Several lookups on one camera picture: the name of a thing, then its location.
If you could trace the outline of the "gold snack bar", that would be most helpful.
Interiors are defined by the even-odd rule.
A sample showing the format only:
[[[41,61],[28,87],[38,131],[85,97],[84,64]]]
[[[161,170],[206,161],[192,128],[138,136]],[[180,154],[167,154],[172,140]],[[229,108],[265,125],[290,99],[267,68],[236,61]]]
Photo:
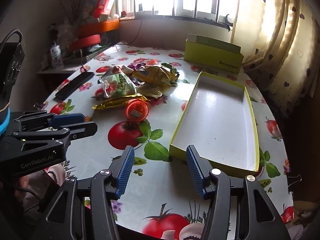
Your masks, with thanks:
[[[135,94],[135,95],[127,95],[127,96],[122,96],[114,99],[108,99],[105,100],[102,103],[99,103],[95,106],[92,107],[93,110],[111,110],[111,109],[116,109],[120,107],[126,107],[129,102],[132,100],[142,100],[144,102],[148,102],[148,98],[143,96],[142,94]]]

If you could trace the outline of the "green snack bag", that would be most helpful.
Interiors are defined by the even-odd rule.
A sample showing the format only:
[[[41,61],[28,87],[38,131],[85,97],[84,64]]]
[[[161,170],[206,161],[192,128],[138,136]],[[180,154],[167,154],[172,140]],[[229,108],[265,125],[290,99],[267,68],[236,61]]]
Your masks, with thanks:
[[[115,99],[122,96],[135,95],[136,86],[118,66],[112,66],[98,79],[106,99]]]

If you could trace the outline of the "red jelly cup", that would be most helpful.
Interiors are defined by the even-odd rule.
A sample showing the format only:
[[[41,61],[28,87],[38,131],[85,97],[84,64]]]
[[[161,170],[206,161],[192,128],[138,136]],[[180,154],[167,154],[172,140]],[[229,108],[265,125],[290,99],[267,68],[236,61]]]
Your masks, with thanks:
[[[131,122],[144,121],[149,114],[148,103],[141,99],[130,100],[125,108],[125,115]]]

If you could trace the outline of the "purple candy wrapper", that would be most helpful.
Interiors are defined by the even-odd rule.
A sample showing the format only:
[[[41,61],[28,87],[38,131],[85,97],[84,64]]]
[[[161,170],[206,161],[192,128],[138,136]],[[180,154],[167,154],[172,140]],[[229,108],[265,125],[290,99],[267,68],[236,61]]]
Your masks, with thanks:
[[[133,71],[138,71],[140,69],[145,68],[145,64],[143,64],[143,63],[131,63],[127,67],[130,68]]]

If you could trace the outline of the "black remote control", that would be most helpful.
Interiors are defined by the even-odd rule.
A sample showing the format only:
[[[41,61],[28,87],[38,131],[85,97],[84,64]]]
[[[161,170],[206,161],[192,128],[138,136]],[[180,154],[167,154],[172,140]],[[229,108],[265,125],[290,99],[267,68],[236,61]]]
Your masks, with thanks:
[[[56,94],[55,99],[64,101],[71,94],[73,94],[81,85],[86,83],[94,76],[93,72],[83,72],[80,73],[77,77],[69,81],[63,88],[61,88]]]

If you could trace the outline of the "clear sanitizer bottle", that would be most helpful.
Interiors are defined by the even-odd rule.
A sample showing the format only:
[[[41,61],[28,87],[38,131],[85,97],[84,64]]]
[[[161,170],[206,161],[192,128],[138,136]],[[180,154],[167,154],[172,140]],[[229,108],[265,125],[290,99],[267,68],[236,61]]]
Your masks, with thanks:
[[[62,68],[63,67],[61,49],[60,49],[60,46],[58,44],[56,44],[56,42],[54,42],[50,48],[50,56],[51,56],[53,68]]]

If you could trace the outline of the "red round tin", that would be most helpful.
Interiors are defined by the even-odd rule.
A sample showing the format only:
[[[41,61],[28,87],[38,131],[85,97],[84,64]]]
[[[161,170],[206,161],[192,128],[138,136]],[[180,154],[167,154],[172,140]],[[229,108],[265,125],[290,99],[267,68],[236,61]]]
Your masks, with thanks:
[[[77,41],[74,41],[68,45],[69,51],[80,50],[85,47],[90,47],[101,42],[100,35],[92,35],[88,37],[81,38]]]

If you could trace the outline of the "orange box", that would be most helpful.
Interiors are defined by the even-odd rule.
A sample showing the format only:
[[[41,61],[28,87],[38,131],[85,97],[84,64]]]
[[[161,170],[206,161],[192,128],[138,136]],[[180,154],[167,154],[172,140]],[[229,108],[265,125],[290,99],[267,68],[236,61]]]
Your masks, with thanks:
[[[113,31],[119,29],[120,21],[116,20],[108,20],[99,23],[92,23],[82,25],[79,28],[78,34],[80,37],[88,37],[92,35],[102,34],[108,31]]]

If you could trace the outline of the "yellow snack bag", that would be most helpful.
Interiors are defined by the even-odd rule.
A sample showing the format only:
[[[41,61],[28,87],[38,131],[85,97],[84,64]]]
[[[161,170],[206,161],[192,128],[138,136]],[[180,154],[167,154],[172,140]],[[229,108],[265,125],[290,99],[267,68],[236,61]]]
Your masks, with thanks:
[[[179,72],[170,64],[160,64],[146,66],[140,70],[135,70],[132,76],[146,83],[152,83],[164,88],[170,88],[179,78]]]

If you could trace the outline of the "floral tomato tablecloth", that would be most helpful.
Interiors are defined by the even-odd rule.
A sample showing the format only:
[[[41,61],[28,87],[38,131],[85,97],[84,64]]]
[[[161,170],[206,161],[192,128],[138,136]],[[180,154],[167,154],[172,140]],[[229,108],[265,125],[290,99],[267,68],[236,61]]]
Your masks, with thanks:
[[[179,72],[178,81],[161,96],[149,101],[149,114],[140,124],[129,122],[123,108],[93,110],[102,103],[98,83],[112,66],[147,64],[155,60],[170,64]],[[253,107],[259,140],[257,181],[278,210],[284,223],[294,218],[292,196],[286,173],[289,170],[285,146],[277,122],[254,82],[244,73],[229,74],[185,62],[175,50],[116,46],[84,66],[95,76],[66,100],[50,95],[44,109],[54,114],[82,113],[96,122],[97,133],[73,141],[67,152],[66,174],[85,179],[118,158],[128,145],[135,149],[135,164],[124,195],[112,203],[117,223],[144,235],[164,239],[199,239],[209,203],[195,191],[187,164],[171,157],[169,146],[201,72],[223,77],[246,87]]]

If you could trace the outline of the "yellow-green box tray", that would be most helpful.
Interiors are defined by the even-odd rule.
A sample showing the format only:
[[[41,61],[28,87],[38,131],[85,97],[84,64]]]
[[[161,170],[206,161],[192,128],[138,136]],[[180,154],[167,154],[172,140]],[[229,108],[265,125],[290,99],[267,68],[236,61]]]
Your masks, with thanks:
[[[185,160],[189,145],[230,176],[258,172],[257,126],[245,86],[205,72],[198,75],[170,142],[170,156]]]

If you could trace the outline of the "yellow-green box lid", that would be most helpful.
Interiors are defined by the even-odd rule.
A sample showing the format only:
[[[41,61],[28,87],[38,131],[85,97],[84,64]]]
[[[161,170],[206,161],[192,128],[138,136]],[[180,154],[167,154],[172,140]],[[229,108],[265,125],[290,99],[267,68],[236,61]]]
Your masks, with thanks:
[[[243,58],[241,48],[228,42],[195,34],[188,34],[185,41],[185,61],[238,74]]]

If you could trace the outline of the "heart-patterned curtain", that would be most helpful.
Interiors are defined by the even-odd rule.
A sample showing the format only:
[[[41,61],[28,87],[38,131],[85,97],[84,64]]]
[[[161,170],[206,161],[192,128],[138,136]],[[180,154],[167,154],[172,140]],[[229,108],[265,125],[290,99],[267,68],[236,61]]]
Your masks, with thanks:
[[[232,43],[242,68],[272,105],[289,115],[319,71],[319,24],[303,0],[239,0]]]

